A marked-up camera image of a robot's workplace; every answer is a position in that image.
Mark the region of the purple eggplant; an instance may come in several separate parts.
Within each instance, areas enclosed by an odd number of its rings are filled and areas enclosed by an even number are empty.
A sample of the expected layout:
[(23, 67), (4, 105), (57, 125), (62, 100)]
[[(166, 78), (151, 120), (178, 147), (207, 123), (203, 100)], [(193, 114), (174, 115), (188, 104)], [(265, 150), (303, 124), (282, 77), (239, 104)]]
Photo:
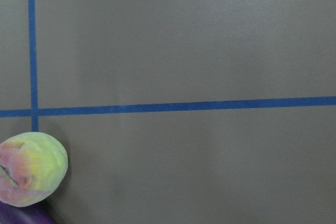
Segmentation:
[(1, 223), (3, 224), (56, 224), (47, 211), (44, 201), (27, 207), (15, 207), (1, 202)]

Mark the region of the yellow pink peach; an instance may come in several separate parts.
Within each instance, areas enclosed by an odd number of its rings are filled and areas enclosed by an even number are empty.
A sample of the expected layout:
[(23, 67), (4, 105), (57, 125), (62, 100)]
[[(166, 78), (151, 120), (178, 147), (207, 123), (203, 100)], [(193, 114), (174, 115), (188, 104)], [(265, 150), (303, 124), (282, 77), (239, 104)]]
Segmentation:
[(1, 202), (27, 207), (50, 196), (68, 169), (68, 155), (54, 137), (26, 132), (1, 143)]

